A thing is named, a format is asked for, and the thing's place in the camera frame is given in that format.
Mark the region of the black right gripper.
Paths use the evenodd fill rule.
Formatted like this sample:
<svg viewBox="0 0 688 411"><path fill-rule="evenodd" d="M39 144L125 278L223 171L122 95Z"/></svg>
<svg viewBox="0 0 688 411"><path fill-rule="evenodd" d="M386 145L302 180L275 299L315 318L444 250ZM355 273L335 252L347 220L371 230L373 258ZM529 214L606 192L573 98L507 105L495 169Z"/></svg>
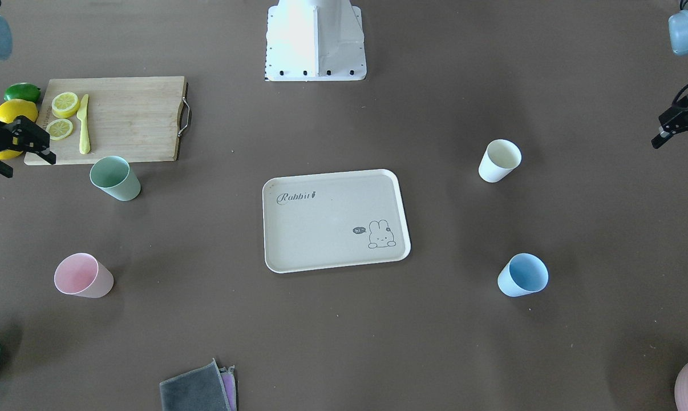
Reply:
<svg viewBox="0 0 688 411"><path fill-rule="evenodd" d="M54 166L56 156L50 151L49 134L44 128L19 115L12 123L0 122L0 151L7 149L31 152ZM0 160L0 174L13 177L13 168Z"/></svg>

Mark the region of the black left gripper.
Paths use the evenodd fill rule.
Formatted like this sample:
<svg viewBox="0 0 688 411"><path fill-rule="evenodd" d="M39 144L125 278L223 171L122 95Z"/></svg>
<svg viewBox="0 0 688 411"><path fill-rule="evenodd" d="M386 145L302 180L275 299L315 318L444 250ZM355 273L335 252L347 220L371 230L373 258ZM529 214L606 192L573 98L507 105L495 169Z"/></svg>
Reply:
<svg viewBox="0 0 688 411"><path fill-rule="evenodd" d="M654 149L663 146L675 134L688 132L688 95L671 104L658 119L661 127L658 134L651 140Z"/></svg>

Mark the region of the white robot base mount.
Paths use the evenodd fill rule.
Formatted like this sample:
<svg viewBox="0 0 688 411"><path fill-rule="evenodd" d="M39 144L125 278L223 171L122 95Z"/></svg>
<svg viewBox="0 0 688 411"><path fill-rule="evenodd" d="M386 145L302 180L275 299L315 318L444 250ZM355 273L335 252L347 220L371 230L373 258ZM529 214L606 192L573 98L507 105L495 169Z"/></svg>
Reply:
<svg viewBox="0 0 688 411"><path fill-rule="evenodd" d="M364 80L362 11L349 1L279 1L268 8L264 79Z"/></svg>

